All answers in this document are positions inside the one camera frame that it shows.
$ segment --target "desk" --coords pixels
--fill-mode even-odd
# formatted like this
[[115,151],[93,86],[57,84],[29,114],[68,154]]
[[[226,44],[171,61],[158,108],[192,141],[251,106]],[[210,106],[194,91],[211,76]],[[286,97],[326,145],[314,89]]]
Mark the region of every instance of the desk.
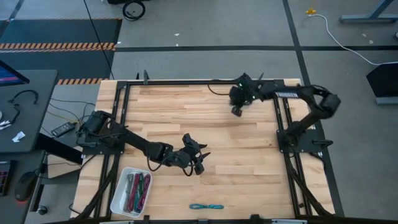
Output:
[[[296,85],[300,80],[284,81],[287,85]],[[153,172],[145,215],[150,215],[151,220],[247,219],[250,214],[293,218],[284,157],[278,150],[273,101],[255,101],[238,118],[231,114],[228,96],[214,95],[206,85],[180,84],[132,86],[125,125],[149,141],[166,142],[176,150],[183,146],[183,134],[190,133],[194,140],[208,145],[203,153],[211,154],[203,163],[202,175],[186,177],[176,167],[161,167]],[[112,113],[116,85],[117,81],[101,82],[96,110]],[[218,93],[228,93],[231,85],[212,85],[211,88]],[[124,90],[121,90],[118,121],[123,96]],[[289,105],[294,121],[308,114],[302,100],[289,100]],[[301,154],[301,160],[308,188],[333,213],[322,162],[308,154]],[[103,156],[97,156],[80,172],[75,210],[82,211],[94,195],[102,163]],[[120,157],[118,177],[124,167],[148,170],[143,153],[128,145]],[[301,203],[301,194],[297,195]],[[105,216],[107,200],[108,192],[105,192],[100,216]],[[191,203],[222,204],[225,209],[190,210]],[[111,218],[129,219],[117,214]]]
[[[38,179],[36,182],[33,196],[24,203],[18,202],[15,199],[14,189],[24,173],[36,170],[41,166],[45,151],[81,164],[80,152],[39,133],[58,72],[55,70],[26,70],[19,72],[27,77],[30,83],[0,87],[0,100],[2,103],[6,103],[7,100],[12,99],[16,93],[22,90],[37,91],[39,99],[37,105],[33,105],[34,95],[32,93],[23,93],[20,95],[15,100],[15,103],[20,104],[21,113],[19,117],[12,126],[0,131],[0,161],[17,161],[15,173],[12,175],[7,195],[0,197],[0,217],[2,217],[2,223],[23,223],[28,207],[30,206],[30,211],[37,209],[43,190],[41,179]],[[11,139],[19,131],[23,131],[26,136],[19,143],[13,143]]]

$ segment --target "wooden tabletop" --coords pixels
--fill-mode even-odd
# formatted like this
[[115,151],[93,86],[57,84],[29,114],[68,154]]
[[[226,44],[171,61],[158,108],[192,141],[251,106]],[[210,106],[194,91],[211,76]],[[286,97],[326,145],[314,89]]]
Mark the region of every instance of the wooden tabletop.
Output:
[[[285,79],[286,85],[299,82],[299,79]],[[111,113],[116,83],[101,82],[96,110]],[[231,86],[211,88],[228,93]],[[289,100],[289,105],[294,121],[308,114],[307,104],[302,100]],[[203,163],[202,175],[186,177],[177,167],[161,167],[152,172],[153,185],[144,212],[150,219],[247,219],[250,214],[264,218],[294,217],[285,162],[278,150],[272,101],[255,101],[238,118],[231,114],[229,97],[211,93],[206,85],[132,86],[126,125],[149,141],[166,142],[175,150],[183,147],[182,136],[190,133],[194,140],[208,145],[203,153],[211,152]],[[333,213],[322,162],[308,154],[301,154],[301,160],[308,188]],[[103,156],[96,156],[80,172],[75,210],[82,211],[97,191],[102,162]],[[143,153],[128,145],[120,158],[118,178],[125,167],[148,170]],[[301,192],[297,192],[302,202]],[[104,193],[101,215],[105,214],[107,200],[108,190]],[[225,208],[190,210],[191,203],[221,204]],[[112,214],[112,219],[130,218]]]

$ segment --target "white plastic tray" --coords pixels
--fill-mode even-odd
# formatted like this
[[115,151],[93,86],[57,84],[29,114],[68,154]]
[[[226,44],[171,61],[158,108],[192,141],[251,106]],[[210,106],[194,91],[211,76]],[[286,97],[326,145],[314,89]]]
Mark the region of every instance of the white plastic tray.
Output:
[[[123,206],[126,201],[126,187],[127,187],[127,175],[128,174],[136,174],[136,173],[143,173],[145,175],[150,175],[150,182],[149,182],[149,188],[148,192],[145,198],[144,202],[144,207],[141,210],[141,213],[136,213],[136,212],[125,212],[123,211]],[[152,175],[150,172],[142,169],[135,169],[132,167],[125,167],[120,175],[118,186],[116,187],[116,191],[114,192],[113,199],[111,202],[111,211],[113,213],[133,217],[133,218],[138,218],[142,213],[144,213],[145,206],[147,205],[148,197],[149,197],[149,192],[150,188],[152,187]]]

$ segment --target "computer mouse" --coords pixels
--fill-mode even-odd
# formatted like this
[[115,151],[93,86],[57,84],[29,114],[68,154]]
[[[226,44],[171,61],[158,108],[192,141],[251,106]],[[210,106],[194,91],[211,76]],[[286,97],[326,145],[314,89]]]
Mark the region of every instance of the computer mouse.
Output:
[[15,198],[18,201],[24,202],[30,197],[35,188],[36,177],[35,172],[27,172],[18,180],[15,187]]

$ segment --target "computer monitor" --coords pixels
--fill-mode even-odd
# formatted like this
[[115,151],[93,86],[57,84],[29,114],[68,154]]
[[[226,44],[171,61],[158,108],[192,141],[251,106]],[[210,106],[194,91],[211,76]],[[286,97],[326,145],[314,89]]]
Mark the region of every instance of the computer monitor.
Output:
[[29,83],[29,79],[0,60],[0,86],[20,85],[27,83]]

